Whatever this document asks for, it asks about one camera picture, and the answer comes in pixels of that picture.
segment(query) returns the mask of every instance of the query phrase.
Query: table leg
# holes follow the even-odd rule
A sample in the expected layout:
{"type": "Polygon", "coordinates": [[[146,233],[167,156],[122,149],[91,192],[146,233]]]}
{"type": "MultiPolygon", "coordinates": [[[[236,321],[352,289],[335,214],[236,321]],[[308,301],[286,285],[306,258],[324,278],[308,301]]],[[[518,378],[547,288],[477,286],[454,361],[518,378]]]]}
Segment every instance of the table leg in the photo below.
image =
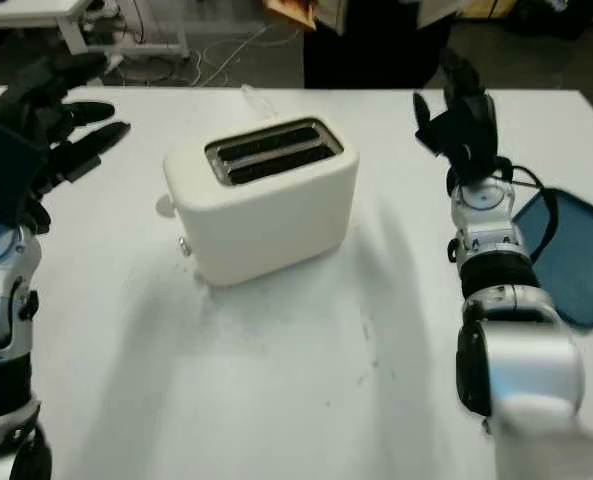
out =
{"type": "Polygon", "coordinates": [[[178,15],[176,16],[176,38],[180,47],[180,55],[189,58],[189,45],[187,45],[187,32],[185,31],[185,16],[183,15],[182,2],[178,4],[178,15]]]}
{"type": "MultiPolygon", "coordinates": [[[[60,33],[63,35],[63,39],[67,44],[67,48],[72,55],[78,53],[87,53],[89,48],[85,43],[85,38],[78,28],[78,22],[69,18],[58,18],[56,19],[60,33]]],[[[89,82],[88,85],[102,86],[103,82],[100,79],[94,79],[89,82]]]]}

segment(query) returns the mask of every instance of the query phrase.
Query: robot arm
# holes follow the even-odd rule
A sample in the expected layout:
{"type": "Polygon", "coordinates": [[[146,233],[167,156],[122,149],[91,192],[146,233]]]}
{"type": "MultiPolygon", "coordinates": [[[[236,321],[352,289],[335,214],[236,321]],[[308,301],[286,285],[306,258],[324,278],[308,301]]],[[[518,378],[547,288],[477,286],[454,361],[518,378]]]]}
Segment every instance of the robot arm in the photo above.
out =
{"type": "Polygon", "coordinates": [[[457,233],[448,256],[466,299],[456,357],[460,400],[486,418],[499,480],[593,479],[593,434],[578,420],[582,360],[532,269],[556,231],[555,197],[529,170],[497,156],[494,102],[471,65],[449,51],[441,63],[447,111],[430,119],[420,95],[414,104],[417,138],[451,164],[457,233]],[[533,176],[550,212],[531,255],[512,221],[515,170],[533,176]]]}
{"type": "Polygon", "coordinates": [[[31,392],[33,317],[30,290],[41,258],[36,235],[50,217],[40,201],[63,180],[76,181],[100,164],[129,125],[114,122],[71,143],[76,127],[105,120],[111,105],[62,104],[69,89],[102,73],[106,59],[88,54],[45,60],[21,72],[0,96],[0,461],[14,458],[10,478],[47,479],[51,454],[38,426],[31,392]]]}

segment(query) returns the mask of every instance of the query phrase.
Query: floor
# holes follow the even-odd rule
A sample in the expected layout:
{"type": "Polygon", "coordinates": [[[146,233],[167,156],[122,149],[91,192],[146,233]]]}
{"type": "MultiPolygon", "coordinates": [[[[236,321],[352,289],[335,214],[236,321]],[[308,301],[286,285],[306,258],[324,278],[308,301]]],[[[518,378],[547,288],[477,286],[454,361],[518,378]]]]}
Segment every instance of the floor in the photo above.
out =
{"type": "MultiPolygon", "coordinates": [[[[114,85],[302,87],[302,36],[285,25],[272,27],[214,76],[247,38],[190,36],[194,50],[189,61],[128,59],[104,80],[114,85]],[[200,77],[196,69],[199,57],[200,77]]],[[[593,104],[593,27],[570,42],[550,36],[521,37],[499,24],[466,22],[455,25],[450,45],[469,58],[490,88],[577,89],[593,104]]],[[[0,84],[45,52],[66,51],[52,30],[0,32],[0,84]]],[[[364,62],[370,68],[369,59],[364,62]]],[[[441,85],[440,74],[429,84],[441,85]]]]}

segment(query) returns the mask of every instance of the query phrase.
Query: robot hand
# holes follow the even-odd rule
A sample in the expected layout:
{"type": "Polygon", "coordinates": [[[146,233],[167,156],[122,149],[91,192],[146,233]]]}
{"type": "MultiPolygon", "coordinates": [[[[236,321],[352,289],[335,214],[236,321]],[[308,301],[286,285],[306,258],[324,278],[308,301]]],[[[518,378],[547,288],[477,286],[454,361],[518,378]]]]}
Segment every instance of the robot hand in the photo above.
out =
{"type": "Polygon", "coordinates": [[[129,131],[105,125],[72,143],[77,127],[114,114],[105,103],[63,104],[68,91],[103,72],[102,54],[43,60],[21,72],[0,96],[0,478],[48,480],[51,453],[31,392],[33,317],[30,291],[40,261],[35,236],[49,231],[40,201],[63,180],[74,182],[129,131]]]}
{"type": "Polygon", "coordinates": [[[42,196],[98,166],[98,155],[129,131],[128,124],[114,122],[76,143],[68,141],[76,127],[114,114],[106,103],[61,103],[70,89],[97,77],[106,65],[105,56],[94,53],[42,60],[0,96],[0,223],[48,232],[42,196]]]}

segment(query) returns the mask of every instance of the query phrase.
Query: white desk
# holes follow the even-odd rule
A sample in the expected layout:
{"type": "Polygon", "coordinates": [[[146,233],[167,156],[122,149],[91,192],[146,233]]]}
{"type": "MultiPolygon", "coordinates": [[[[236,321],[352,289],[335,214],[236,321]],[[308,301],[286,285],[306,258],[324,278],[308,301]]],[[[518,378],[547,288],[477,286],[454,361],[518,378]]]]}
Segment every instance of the white desk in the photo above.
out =
{"type": "MultiPolygon", "coordinates": [[[[263,95],[280,113],[324,113],[358,147],[351,227],[333,254],[214,289],[181,256],[179,223],[156,213],[162,158],[256,111],[236,90],[76,93],[115,102],[133,130],[46,199],[33,359],[54,478],[495,478],[491,441],[456,394],[447,165],[416,144],[411,92],[263,95]]],[[[583,97],[493,95],[500,151],[593,203],[583,97]]],[[[440,92],[427,98],[441,108],[440,92]]],[[[593,334],[577,341],[593,428],[593,334]]]]}
{"type": "Polygon", "coordinates": [[[160,55],[180,53],[189,56],[183,22],[178,25],[178,45],[98,46],[87,45],[78,27],[78,18],[91,0],[7,0],[0,3],[0,28],[55,27],[60,29],[72,54],[88,51],[160,55]]]}

